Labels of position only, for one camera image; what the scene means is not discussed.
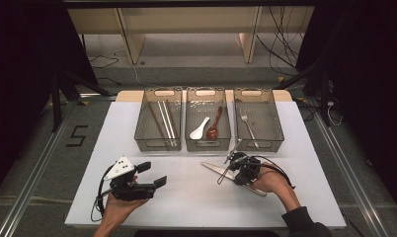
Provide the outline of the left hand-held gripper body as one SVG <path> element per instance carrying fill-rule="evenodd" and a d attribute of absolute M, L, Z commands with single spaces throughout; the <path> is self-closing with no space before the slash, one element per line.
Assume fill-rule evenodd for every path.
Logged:
<path fill-rule="evenodd" d="M 135 174 L 133 165 L 127 157 L 121 156 L 106 172 L 105 181 L 110 181 L 110 188 L 117 199 L 132 201 L 153 198 L 156 191 L 154 184 L 138 184 L 133 180 Z"/>

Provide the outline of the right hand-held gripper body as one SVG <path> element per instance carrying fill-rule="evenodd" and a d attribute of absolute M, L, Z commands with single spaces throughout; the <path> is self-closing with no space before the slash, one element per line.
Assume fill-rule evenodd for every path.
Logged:
<path fill-rule="evenodd" d="M 261 162 L 257 158 L 238 151 L 237 147 L 240 142 L 241 139 L 238 140 L 234 148 L 229 152 L 225 160 L 225 163 L 228 164 L 226 169 L 228 171 L 238 171 L 234 179 L 244 177 L 249 180 L 249 183 L 253 183 L 259 177 Z"/>

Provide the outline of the clear grey plastic bin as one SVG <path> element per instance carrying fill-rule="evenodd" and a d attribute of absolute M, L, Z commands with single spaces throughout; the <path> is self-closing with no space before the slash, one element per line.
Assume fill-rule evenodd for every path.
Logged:
<path fill-rule="evenodd" d="M 179 132 L 179 138 L 176 138 L 177 141 L 176 147 L 170 145 L 170 140 L 166 133 L 165 126 L 163 130 L 165 132 L 165 137 L 169 145 L 165 146 L 160 142 L 159 131 L 157 130 L 154 119 L 150 114 L 148 108 L 149 102 L 155 102 L 158 106 L 158 102 L 167 101 L 167 100 L 171 103 L 171 108 Z M 134 139 L 141 152 L 179 151 L 182 148 L 182 144 L 181 144 L 182 105 L 183 105 L 183 89 L 181 87 L 155 87 L 155 88 L 147 88 L 144 90 L 140 112 L 137 120 L 136 130 L 134 134 Z"/>
<path fill-rule="evenodd" d="M 235 135 L 239 151 L 278 152 L 284 141 L 274 93 L 271 89 L 236 88 L 233 91 Z M 240 109 L 248 116 L 260 149 L 256 149 L 246 124 L 240 118 Z"/>
<path fill-rule="evenodd" d="M 219 107 L 223 108 L 223 112 L 217 124 L 217 138 L 208 139 L 206 132 L 213 125 Z M 209 117 L 209 121 L 204 127 L 202 138 L 199 140 L 190 139 L 190 133 L 201 124 L 205 117 Z M 190 87 L 187 89 L 185 139 L 189 152 L 228 150 L 231 129 L 223 88 Z"/>

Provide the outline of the reddish brown wooden spoon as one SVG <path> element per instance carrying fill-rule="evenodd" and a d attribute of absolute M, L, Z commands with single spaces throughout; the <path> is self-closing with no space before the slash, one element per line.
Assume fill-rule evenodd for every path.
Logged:
<path fill-rule="evenodd" d="M 216 139 L 217 138 L 217 135 L 218 135 L 217 124 L 221 117 L 222 112 L 223 112 L 223 108 L 219 107 L 217 110 L 216 118 L 215 118 L 213 125 L 206 132 L 206 137 L 208 139 Z"/>

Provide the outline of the steel fork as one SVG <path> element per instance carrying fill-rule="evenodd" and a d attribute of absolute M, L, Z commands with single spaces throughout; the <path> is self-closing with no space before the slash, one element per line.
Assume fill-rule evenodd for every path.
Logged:
<path fill-rule="evenodd" d="M 242 109 L 240 109 L 240 118 L 241 118 L 241 120 L 246 124 L 247 129 L 248 129 L 248 131 L 249 131 L 249 133 L 250 133 L 250 136 L 251 136 L 251 138 L 252 138 L 252 141 L 253 141 L 253 143 L 254 143 L 254 146 L 256 147 L 256 149 L 260 149 L 260 146 L 259 146 L 258 142 L 256 141 L 254 132 L 253 132 L 251 126 L 250 126 L 249 123 L 248 123 L 248 116 L 247 116 L 247 114 L 245 113 L 245 111 L 243 111 Z"/>

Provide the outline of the white ceramic spoon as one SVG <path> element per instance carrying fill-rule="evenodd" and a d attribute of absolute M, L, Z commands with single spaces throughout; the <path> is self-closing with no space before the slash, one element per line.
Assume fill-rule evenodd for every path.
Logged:
<path fill-rule="evenodd" d="M 190 139 L 199 140 L 203 136 L 204 127 L 209 121 L 209 117 L 205 117 L 201 124 L 190 133 Z"/>

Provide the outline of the person's left hand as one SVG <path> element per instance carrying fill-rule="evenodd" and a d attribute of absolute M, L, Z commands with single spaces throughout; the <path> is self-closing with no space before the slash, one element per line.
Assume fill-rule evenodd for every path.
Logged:
<path fill-rule="evenodd" d="M 101 226 L 107 229 L 119 227 L 137 208 L 147 202 L 148 198 L 126 201 L 117 199 L 113 194 L 109 194 Z"/>

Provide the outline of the person's right hand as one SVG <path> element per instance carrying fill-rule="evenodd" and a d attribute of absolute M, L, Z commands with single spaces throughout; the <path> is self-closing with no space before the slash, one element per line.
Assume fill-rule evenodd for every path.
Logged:
<path fill-rule="evenodd" d="M 287 212 L 300 207 L 300 202 L 286 178 L 276 170 L 276 165 L 264 162 L 258 178 L 251 184 L 253 189 L 274 193 Z"/>

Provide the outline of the white table mat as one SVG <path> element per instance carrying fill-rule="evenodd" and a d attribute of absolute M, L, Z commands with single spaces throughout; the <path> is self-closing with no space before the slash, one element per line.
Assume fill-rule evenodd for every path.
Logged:
<path fill-rule="evenodd" d="M 282 228 L 284 208 L 273 194 L 264 197 L 235 185 L 210 169 L 224 166 L 227 154 L 177 152 L 142 153 L 134 140 L 140 105 L 114 102 L 65 219 L 75 227 L 94 226 L 99 213 L 93 210 L 95 196 L 105 171 L 121 156 L 132 163 L 150 162 L 150 170 L 139 175 L 141 183 L 165 177 L 146 205 L 136 210 L 125 226 L 139 229 L 267 229 Z M 285 140 L 268 157 L 285 170 L 300 203 L 311 218 L 331 229 L 342 229 L 345 220 L 327 182 L 294 102 L 278 103 L 278 116 Z"/>

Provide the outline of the black metal stand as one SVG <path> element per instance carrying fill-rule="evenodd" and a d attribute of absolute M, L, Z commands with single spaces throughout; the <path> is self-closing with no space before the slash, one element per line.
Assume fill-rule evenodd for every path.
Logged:
<path fill-rule="evenodd" d="M 316 93 L 320 94 L 321 97 L 321 106 L 320 106 L 320 115 L 323 122 L 330 126 L 330 120 L 328 116 L 328 102 L 329 102 L 329 94 L 328 94 L 328 74 L 326 72 L 326 62 L 327 62 L 328 53 L 323 51 L 319 54 L 317 59 L 306 69 L 299 72 L 297 75 L 291 77 L 289 80 L 280 83 L 275 87 L 275 90 L 284 90 L 289 86 L 297 83 L 301 79 L 306 78 L 306 84 L 303 88 L 303 93 L 305 96 L 314 96 Z"/>
<path fill-rule="evenodd" d="M 50 80 L 50 85 L 50 95 L 53 106 L 53 132 L 56 132 L 62 124 L 60 93 L 62 93 L 68 101 L 76 102 L 81 98 L 81 94 L 76 89 L 76 85 L 82 85 L 102 96 L 111 97 L 116 95 L 116 93 L 107 91 L 98 84 L 91 83 L 83 77 L 66 70 L 56 70 Z"/>

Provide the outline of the black curtain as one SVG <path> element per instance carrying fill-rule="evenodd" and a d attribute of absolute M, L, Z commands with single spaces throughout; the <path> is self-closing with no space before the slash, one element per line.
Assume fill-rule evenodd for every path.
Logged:
<path fill-rule="evenodd" d="M 0 186 L 63 72 L 97 82 L 63 0 L 0 0 Z"/>
<path fill-rule="evenodd" d="M 307 81 L 316 93 L 329 79 L 333 96 L 367 158 L 397 203 L 397 0 L 315 0 L 297 67 L 328 49 Z"/>

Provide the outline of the light wooden desk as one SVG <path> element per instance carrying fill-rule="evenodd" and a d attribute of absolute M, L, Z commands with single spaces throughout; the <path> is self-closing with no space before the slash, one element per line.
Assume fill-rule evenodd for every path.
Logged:
<path fill-rule="evenodd" d="M 135 64 L 147 34 L 236 34 L 244 61 L 253 59 L 258 33 L 307 31 L 314 8 L 272 7 L 173 7 L 70 9 L 80 35 L 120 35 L 128 62 Z"/>

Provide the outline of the short aluminium floor rail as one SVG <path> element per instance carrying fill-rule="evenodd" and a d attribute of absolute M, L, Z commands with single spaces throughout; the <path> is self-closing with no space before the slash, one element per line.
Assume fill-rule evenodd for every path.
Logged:
<path fill-rule="evenodd" d="M 116 99 L 116 95 L 105 96 L 96 93 L 83 93 L 78 98 L 78 101 L 115 101 Z"/>

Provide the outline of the long aluminium floor rail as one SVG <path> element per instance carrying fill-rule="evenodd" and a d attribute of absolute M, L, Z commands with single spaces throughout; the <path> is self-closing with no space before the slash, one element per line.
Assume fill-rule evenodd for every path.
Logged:
<path fill-rule="evenodd" d="M 326 125 L 309 100 L 306 123 L 321 165 L 347 226 L 336 237 L 397 237 L 397 205 L 365 161 L 364 152 L 346 123 Z"/>
<path fill-rule="evenodd" d="M 33 166 L 32 171 L 26 178 L 26 182 L 22 185 L 19 194 L 13 199 L 11 208 L 0 225 L 0 237 L 13 236 L 44 171 L 51 160 L 69 117 L 74 112 L 77 105 L 77 102 L 68 102 L 64 107 L 62 122 L 49 134 L 46 144 L 43 147 L 41 154 L 38 156 L 37 163 Z"/>

